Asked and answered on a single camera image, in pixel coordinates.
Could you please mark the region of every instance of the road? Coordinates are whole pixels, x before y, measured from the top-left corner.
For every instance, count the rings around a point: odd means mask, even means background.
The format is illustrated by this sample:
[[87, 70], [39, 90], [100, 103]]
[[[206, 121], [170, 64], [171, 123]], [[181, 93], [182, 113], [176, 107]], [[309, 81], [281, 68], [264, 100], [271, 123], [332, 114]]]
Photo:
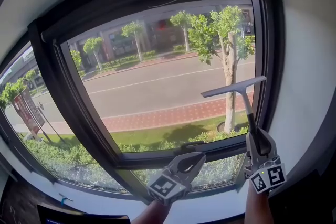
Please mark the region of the road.
[[[254, 75], [254, 56], [239, 62], [237, 82]], [[100, 117], [106, 118], [218, 99], [205, 100], [200, 93], [225, 86], [225, 77], [217, 58], [209, 66], [193, 57], [115, 73], [85, 81], [84, 86]], [[33, 101], [44, 105], [50, 122], [64, 121], [49, 93]], [[23, 123], [13, 107], [5, 113], [12, 125]]]

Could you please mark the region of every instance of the shrub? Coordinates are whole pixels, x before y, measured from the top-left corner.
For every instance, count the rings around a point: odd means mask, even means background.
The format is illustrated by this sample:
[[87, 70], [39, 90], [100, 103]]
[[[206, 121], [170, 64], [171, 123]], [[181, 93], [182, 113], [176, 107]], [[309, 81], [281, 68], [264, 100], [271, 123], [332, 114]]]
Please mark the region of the shrub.
[[101, 66], [102, 66], [103, 69], [111, 67], [110, 62], [103, 63]]
[[150, 50], [150, 51], [147, 51], [147, 52], [143, 53], [143, 55], [147, 58], [153, 58], [155, 54], [156, 54], [155, 50]]
[[74, 60], [75, 66], [77, 70], [79, 70], [80, 65], [82, 63], [82, 59], [80, 58], [80, 52], [76, 50], [71, 50], [70, 52], [71, 52], [72, 59]]
[[113, 65], [115, 64], [122, 64], [125, 62], [130, 62], [130, 61], [135, 61], [139, 59], [139, 55], [130, 55], [130, 56], [126, 56], [120, 59], [115, 60], [115, 62], [113, 62]]
[[58, 178], [93, 188], [125, 192], [82, 145], [63, 149], [36, 140], [24, 143], [31, 153]]
[[84, 70], [78, 71], [78, 74], [79, 74], [80, 77], [83, 77], [83, 76], [86, 75]]
[[[238, 132], [232, 131], [229, 134], [215, 131], [203, 132], [195, 138], [190, 138], [189, 142], [204, 141], [213, 142], [220, 139], [244, 134], [247, 127]], [[107, 190], [125, 191], [113, 178], [111, 178], [104, 169], [93, 159], [88, 151], [81, 145], [60, 147], [53, 146], [46, 142], [29, 140], [24, 142], [31, 153], [55, 176], [69, 180], [76, 184], [90, 186], [94, 188], [103, 188]], [[166, 150], [181, 146], [182, 142], [162, 141], [155, 150]], [[139, 146], [119, 144], [122, 152], [144, 152], [153, 150], [146, 145]], [[193, 189], [204, 189], [216, 187], [223, 184], [232, 183], [237, 175], [242, 154], [218, 161], [204, 164], [199, 175], [194, 179]], [[160, 169], [134, 170], [139, 180], [148, 184], [150, 178], [158, 173]]]
[[185, 45], [176, 45], [173, 47], [173, 51], [185, 50]]

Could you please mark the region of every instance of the black window frame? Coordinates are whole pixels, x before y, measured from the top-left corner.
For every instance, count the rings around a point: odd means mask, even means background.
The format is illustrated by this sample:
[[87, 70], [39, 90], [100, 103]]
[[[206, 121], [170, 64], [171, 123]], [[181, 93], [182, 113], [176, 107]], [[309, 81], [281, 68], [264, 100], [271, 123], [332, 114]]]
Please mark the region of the black window frame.
[[[94, 159], [132, 195], [82, 187], [54, 177], [32, 157], [7, 120], [2, 120], [6, 119], [4, 113], [0, 113], [0, 132], [14, 154], [31, 172], [36, 171], [53, 183], [58, 182], [98, 195], [140, 199], [149, 203], [151, 198], [148, 196], [145, 186], [130, 170], [162, 168], [173, 159], [175, 156], [174, 150], [138, 153], [120, 152], [111, 136], [102, 131], [105, 126], [102, 126], [102, 122], [81, 83], [66, 41], [77, 34], [115, 18], [143, 11], [146, 8], [144, 3], [151, 6], [170, 0], [124, 1], [124, 3], [117, 3], [114, 7], [115, 10], [111, 10], [111, 7], [109, 7], [109, 11], [104, 6], [107, 1], [112, 0], [64, 0], [28, 26], [28, 33], [6, 56], [0, 65], [0, 71], [3, 71], [12, 61], [12, 58], [19, 53], [26, 44], [24, 42], [30, 40], [45, 84], [70, 128]], [[175, 3], [189, 1], [195, 0], [180, 0]], [[258, 126], [267, 131], [278, 98], [284, 62], [283, 10], [281, 0], [252, 0], [252, 3], [254, 13], [260, 13], [260, 16], [254, 16], [255, 20], [260, 18], [260, 22], [255, 21], [256, 47], [258, 48], [256, 75], [264, 74], [268, 78], [266, 82], [255, 86], [254, 100], [256, 102], [253, 104], [253, 111]], [[93, 10], [94, 12], [87, 13], [88, 16], [85, 17], [83, 16], [85, 10]], [[262, 35], [262, 39], [257, 39], [257, 35]], [[206, 153], [207, 162], [242, 154], [246, 152], [245, 135], [198, 145], [195, 146], [195, 149]], [[232, 184], [191, 192], [186, 198], [202, 197], [235, 189], [237, 188], [237, 181], [238, 177], [236, 177], [236, 182]]]

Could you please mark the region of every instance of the white lane line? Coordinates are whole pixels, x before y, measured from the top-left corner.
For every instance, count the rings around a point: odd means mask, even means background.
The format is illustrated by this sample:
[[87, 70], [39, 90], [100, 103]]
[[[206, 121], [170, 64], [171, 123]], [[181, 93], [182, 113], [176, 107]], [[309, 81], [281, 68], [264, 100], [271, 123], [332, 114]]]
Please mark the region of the white lane line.
[[183, 105], [178, 105], [178, 106], [172, 106], [170, 108], [163, 108], [163, 109], [156, 109], [156, 110], [148, 110], [148, 111], [143, 111], [143, 112], [135, 112], [135, 113], [130, 113], [130, 114], [123, 114], [123, 115], [116, 115], [116, 116], [106, 116], [106, 117], [100, 117], [101, 119], [110, 119], [110, 118], [117, 118], [117, 117], [123, 117], [123, 116], [132, 116], [132, 115], [140, 115], [140, 114], [146, 114], [146, 113], [153, 113], [153, 112], [160, 112], [164, 110], [170, 110], [170, 109], [178, 109], [178, 108], [184, 108], [186, 106], [193, 106], [193, 105], [198, 105], [198, 104], [203, 104], [203, 103], [209, 103], [213, 101], [219, 101], [222, 99], [226, 99], [226, 95], [223, 97], [219, 97], [216, 99], [210, 99], [202, 102], [196, 102], [196, 103], [191, 103], [191, 104], [183, 104]]
[[[255, 63], [255, 62], [242, 63], [239, 66], [249, 65], [251, 63]], [[201, 70], [201, 71], [195, 71], [195, 72], [184, 73], [184, 74], [178, 74], [178, 75], [174, 75], [174, 76], [169, 76], [169, 77], [164, 77], [164, 78], [159, 78], [159, 79], [153, 79], [153, 80], [148, 80], [148, 81], [142, 81], [142, 82], [137, 82], [137, 83], [133, 83], [133, 84], [127, 84], [127, 85], [123, 85], [123, 86], [119, 86], [119, 87], [114, 87], [114, 88], [110, 88], [110, 89], [104, 89], [104, 90], [100, 90], [100, 91], [96, 91], [96, 92], [89, 92], [88, 94], [95, 94], [95, 93], [100, 93], [100, 92], [106, 92], [106, 91], [121, 89], [121, 88], [129, 87], [129, 86], [135, 86], [135, 85], [140, 85], [140, 84], [144, 84], [144, 83], [149, 83], [149, 82], [164, 80], [164, 79], [177, 78], [177, 77], [181, 77], [181, 76], [187, 76], [187, 75], [191, 75], [191, 74], [208, 72], [208, 71], [213, 71], [213, 70], [218, 70], [218, 69], [223, 69], [223, 67], [212, 68], [212, 69]]]

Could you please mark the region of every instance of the sidewalk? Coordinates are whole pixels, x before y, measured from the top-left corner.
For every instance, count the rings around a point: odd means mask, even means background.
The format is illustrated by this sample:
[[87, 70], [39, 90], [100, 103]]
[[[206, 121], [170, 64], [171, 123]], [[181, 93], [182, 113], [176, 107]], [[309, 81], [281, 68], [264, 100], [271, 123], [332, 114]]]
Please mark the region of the sidewalk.
[[[249, 92], [248, 97], [251, 102], [253, 99], [253, 92]], [[102, 121], [110, 133], [151, 129], [222, 116], [225, 115], [225, 105], [226, 99], [222, 98], [170, 109], [112, 116], [102, 118]], [[245, 107], [242, 96], [237, 95], [236, 111], [241, 111], [244, 109]], [[66, 122], [53, 122], [51, 124], [59, 134], [73, 134], [72, 130]], [[25, 124], [17, 124], [13, 126], [13, 128], [16, 132], [28, 132]], [[53, 131], [48, 123], [44, 124], [43, 130], [47, 134], [55, 134], [55, 131]]]

